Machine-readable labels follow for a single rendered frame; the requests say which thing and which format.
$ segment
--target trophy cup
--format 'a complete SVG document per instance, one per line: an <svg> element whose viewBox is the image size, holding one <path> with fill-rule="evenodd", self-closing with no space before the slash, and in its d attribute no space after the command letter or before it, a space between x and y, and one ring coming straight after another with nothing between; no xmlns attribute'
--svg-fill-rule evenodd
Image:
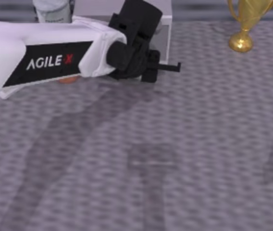
<svg viewBox="0 0 273 231"><path fill-rule="evenodd" d="M248 52L253 47L253 40L248 33L273 7L273 0L238 0L238 16L234 11L232 0L228 0L228 7L231 15L241 25L240 32L229 39L229 47L237 52Z"/></svg>

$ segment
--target agile x logo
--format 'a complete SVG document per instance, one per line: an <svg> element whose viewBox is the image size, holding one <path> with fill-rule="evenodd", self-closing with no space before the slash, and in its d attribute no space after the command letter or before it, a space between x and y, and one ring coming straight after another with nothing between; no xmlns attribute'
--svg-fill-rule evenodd
<svg viewBox="0 0 273 231"><path fill-rule="evenodd" d="M78 75L78 65L91 44L92 41L27 46L25 56L4 87Z"/></svg>

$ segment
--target robotic arm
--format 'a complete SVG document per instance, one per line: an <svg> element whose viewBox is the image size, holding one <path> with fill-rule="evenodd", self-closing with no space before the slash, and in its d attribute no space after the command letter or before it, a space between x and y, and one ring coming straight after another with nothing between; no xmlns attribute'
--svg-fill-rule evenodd
<svg viewBox="0 0 273 231"><path fill-rule="evenodd" d="M73 23L0 22L0 90L75 75L114 79L141 77L154 83L160 53L149 43L162 13L143 0L126 0L108 26L78 17Z"/></svg>

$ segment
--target trophy stem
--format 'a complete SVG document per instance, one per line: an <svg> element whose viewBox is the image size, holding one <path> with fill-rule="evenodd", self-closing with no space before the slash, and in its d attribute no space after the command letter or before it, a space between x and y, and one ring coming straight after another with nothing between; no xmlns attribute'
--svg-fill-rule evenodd
<svg viewBox="0 0 273 231"><path fill-rule="evenodd" d="M253 40L249 36L249 30L241 29L240 32L235 33L229 39L229 47L236 51L245 53L252 49L253 47Z"/></svg>

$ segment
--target white box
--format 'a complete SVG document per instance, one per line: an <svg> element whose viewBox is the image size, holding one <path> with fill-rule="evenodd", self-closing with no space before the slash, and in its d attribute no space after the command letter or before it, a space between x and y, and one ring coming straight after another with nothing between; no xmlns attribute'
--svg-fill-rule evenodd
<svg viewBox="0 0 273 231"><path fill-rule="evenodd" d="M172 30L172 0L147 0L162 11L161 25L151 41L151 48L161 53L161 64L168 64ZM74 15L102 21L110 21L114 13L119 13L124 0L75 0Z"/></svg>

